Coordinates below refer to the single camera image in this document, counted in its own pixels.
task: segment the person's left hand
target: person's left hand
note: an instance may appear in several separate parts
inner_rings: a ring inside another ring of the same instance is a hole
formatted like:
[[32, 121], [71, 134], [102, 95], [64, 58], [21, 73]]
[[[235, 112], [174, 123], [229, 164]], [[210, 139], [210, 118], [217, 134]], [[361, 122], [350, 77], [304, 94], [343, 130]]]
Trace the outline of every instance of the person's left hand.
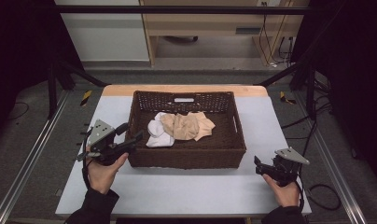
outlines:
[[128, 153], [122, 154], [115, 161], [115, 163], [109, 166], [103, 166], [97, 161], [91, 161], [91, 159], [88, 159], [87, 164], [89, 164], [88, 170], [91, 188], [99, 191], [102, 194], [107, 194], [113, 184], [116, 173], [127, 160], [128, 155]]

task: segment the wooden table edge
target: wooden table edge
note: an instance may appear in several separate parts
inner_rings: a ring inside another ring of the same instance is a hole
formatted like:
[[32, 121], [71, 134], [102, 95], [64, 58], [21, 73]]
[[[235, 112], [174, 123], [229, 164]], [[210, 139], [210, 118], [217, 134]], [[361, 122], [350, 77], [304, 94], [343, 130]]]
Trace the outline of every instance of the wooden table edge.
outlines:
[[132, 96], [135, 91], [232, 91], [234, 96], [268, 96], [264, 87], [246, 85], [109, 85], [104, 88], [102, 96]]

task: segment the aluminum rail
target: aluminum rail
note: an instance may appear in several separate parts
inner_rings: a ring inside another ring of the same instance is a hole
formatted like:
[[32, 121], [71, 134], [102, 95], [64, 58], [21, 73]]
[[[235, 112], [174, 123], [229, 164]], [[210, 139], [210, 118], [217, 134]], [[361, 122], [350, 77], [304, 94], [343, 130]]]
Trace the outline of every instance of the aluminum rail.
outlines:
[[[301, 94], [294, 91], [295, 98], [298, 100], [298, 104], [304, 115], [306, 115], [305, 110], [305, 101]], [[356, 202], [355, 196], [352, 193], [351, 189], [348, 186], [345, 178], [340, 171], [336, 161], [333, 159], [328, 146], [325, 140], [322, 137], [322, 134], [316, 129], [314, 132], [314, 140], [319, 149], [319, 154], [325, 164], [328, 174], [330, 175], [331, 182], [333, 182], [334, 187], [336, 188], [343, 207], [345, 208], [346, 214], [351, 219], [351, 222], [354, 224], [366, 224], [367, 221]]]
[[34, 146], [32, 147], [31, 152], [26, 158], [25, 163], [23, 164], [19, 173], [17, 174], [4, 200], [0, 203], [0, 224], [6, 223], [8, 216], [10, 215], [16, 201], [20, 197], [20, 194], [23, 188], [25, 187], [25, 184], [29, 179], [31, 172], [35, 168], [37, 159], [40, 157], [40, 154], [43, 151], [44, 146], [48, 142], [49, 136], [51, 135], [55, 127], [55, 124], [57, 123], [60, 115], [63, 112], [68, 97], [69, 91], [63, 91], [63, 94], [60, 97], [60, 101], [58, 103], [59, 106], [57, 108], [56, 113], [51, 119], [47, 120], [42, 132], [37, 137], [37, 140]]

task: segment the cabinet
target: cabinet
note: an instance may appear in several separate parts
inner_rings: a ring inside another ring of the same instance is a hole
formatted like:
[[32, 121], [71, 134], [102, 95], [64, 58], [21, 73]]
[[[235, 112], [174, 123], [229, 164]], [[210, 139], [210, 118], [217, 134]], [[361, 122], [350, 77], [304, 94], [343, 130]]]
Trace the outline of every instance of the cabinet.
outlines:
[[[259, 0], [140, 0], [141, 6], [256, 7]], [[308, 0], [280, 0], [279, 7], [306, 7]], [[282, 36], [296, 36], [302, 16], [269, 15], [263, 30], [263, 15], [144, 14], [149, 59], [154, 65], [159, 36], [253, 36], [265, 65], [279, 48]]]

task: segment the basket handle opening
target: basket handle opening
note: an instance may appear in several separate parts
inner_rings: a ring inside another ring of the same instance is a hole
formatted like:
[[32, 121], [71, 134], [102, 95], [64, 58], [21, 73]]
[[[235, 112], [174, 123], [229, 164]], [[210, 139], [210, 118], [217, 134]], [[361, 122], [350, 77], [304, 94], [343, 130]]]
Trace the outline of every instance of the basket handle opening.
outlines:
[[194, 98], [174, 98], [175, 103], [193, 103]]
[[235, 116], [232, 116], [232, 122], [234, 122], [234, 130], [238, 133], [237, 122], [235, 122]]

